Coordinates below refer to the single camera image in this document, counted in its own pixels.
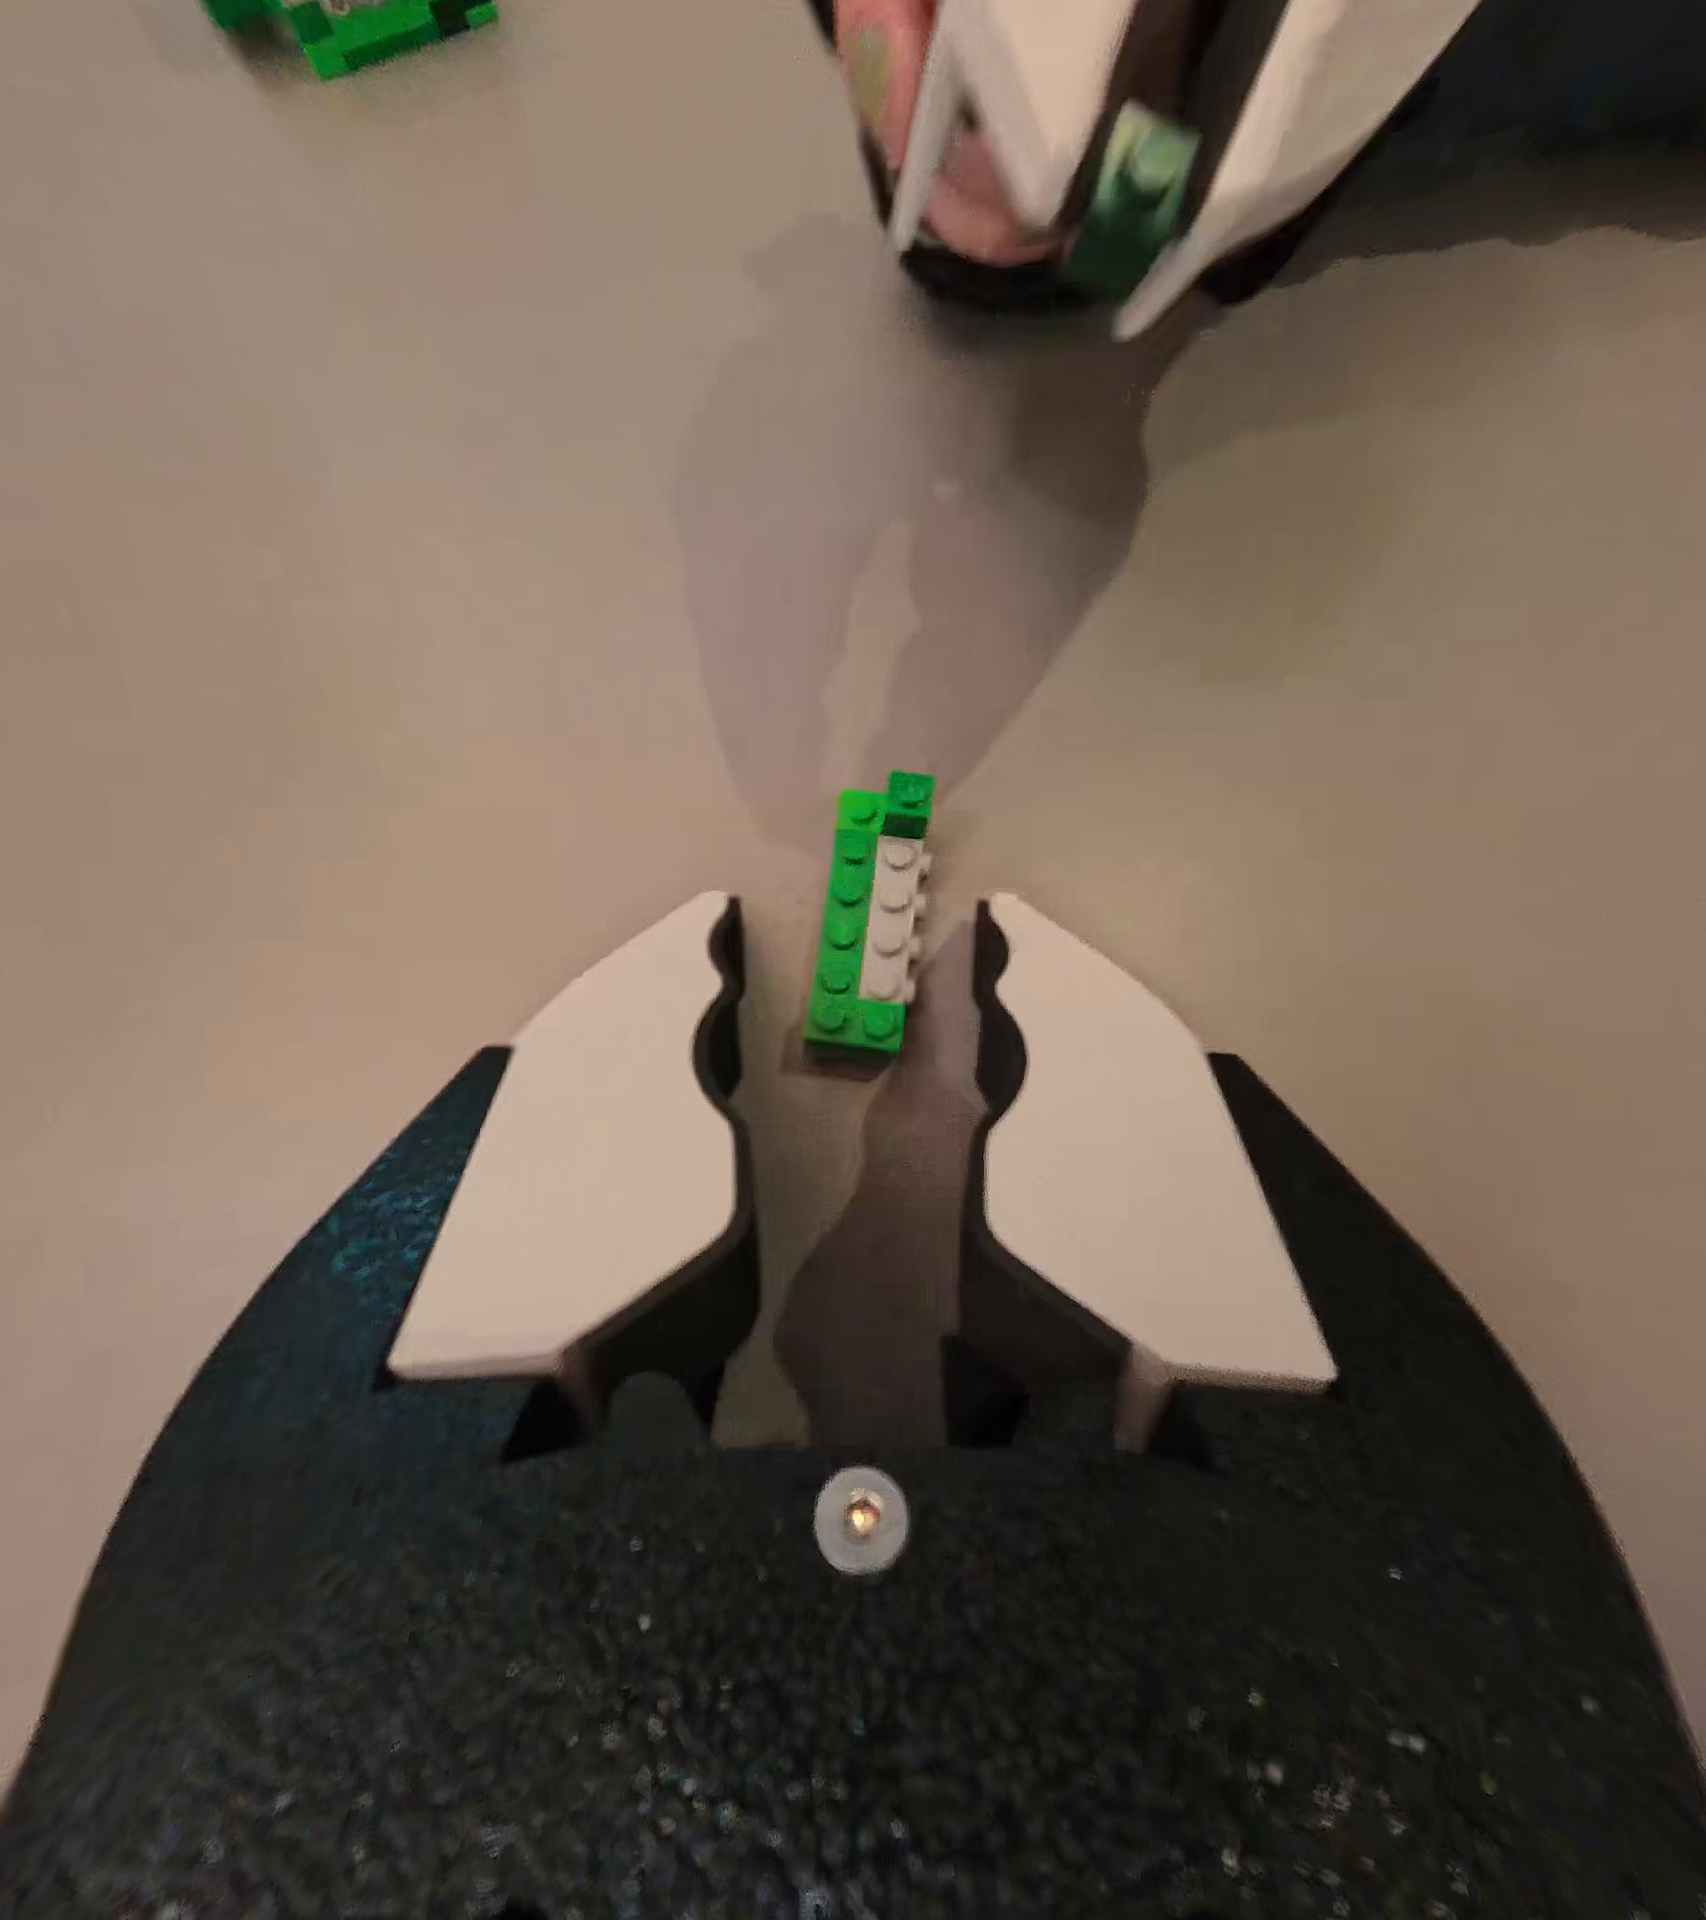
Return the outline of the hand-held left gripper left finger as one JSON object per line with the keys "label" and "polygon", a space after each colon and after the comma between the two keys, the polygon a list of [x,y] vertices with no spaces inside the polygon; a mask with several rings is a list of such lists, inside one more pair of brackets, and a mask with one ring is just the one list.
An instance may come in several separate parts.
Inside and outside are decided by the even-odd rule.
{"label": "hand-held left gripper left finger", "polygon": [[711,1385],[763,1309],[740,900],[580,973],[505,1072],[386,1356],[397,1380]]}

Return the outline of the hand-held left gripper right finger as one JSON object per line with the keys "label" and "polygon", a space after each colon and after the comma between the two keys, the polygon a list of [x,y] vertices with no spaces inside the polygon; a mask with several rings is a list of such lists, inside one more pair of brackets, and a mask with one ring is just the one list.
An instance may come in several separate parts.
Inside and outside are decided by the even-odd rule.
{"label": "hand-held left gripper right finger", "polygon": [[1200,1039],[1131,973],[1017,893],[976,953],[1025,1053],[984,1132],[984,1231],[1168,1380],[1331,1389],[1307,1298]]}

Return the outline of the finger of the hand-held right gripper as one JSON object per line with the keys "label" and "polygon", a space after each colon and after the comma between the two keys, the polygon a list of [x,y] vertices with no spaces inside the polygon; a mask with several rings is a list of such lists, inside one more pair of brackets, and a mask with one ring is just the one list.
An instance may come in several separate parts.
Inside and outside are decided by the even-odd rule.
{"label": "finger of the hand-held right gripper", "polygon": [[963,108],[1015,215],[1050,226],[1094,140],[1134,12],[1134,3],[940,3],[890,194],[890,249],[915,246]]}
{"label": "finger of the hand-held right gripper", "polygon": [[1202,64],[1192,212],[1113,316],[1133,343],[1304,217],[1461,36],[1476,3],[1235,4]]}

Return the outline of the dark green toy brick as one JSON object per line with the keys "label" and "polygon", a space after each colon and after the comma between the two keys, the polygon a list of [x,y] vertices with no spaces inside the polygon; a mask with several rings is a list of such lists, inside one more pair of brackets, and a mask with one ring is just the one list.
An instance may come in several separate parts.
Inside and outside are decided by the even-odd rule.
{"label": "dark green toy brick", "polygon": [[1106,134],[1062,260],[1081,295],[1121,304],[1181,236],[1202,156],[1202,134],[1127,101]]}

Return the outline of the green and grey brick assembly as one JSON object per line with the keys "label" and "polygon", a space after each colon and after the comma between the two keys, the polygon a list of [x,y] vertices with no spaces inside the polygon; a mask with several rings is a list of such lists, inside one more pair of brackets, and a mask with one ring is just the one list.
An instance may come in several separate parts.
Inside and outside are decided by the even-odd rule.
{"label": "green and grey brick assembly", "polygon": [[844,788],[801,1043],[829,1063],[887,1066],[907,1043],[926,940],[937,779],[892,771]]}

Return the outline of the person's right hand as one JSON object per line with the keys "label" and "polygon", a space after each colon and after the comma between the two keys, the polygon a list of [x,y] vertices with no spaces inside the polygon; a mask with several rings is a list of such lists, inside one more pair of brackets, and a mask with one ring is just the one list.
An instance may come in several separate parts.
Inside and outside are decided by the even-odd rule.
{"label": "person's right hand", "polygon": [[1129,4],[819,4],[899,267],[935,298],[1044,309],[1055,224]]}

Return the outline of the green brick build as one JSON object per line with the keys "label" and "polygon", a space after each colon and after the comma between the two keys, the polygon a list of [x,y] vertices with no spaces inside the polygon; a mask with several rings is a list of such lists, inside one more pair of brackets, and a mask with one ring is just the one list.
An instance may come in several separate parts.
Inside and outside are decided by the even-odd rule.
{"label": "green brick build", "polygon": [[288,36],[320,81],[341,81],[482,29],[496,3],[203,3],[227,36]]}

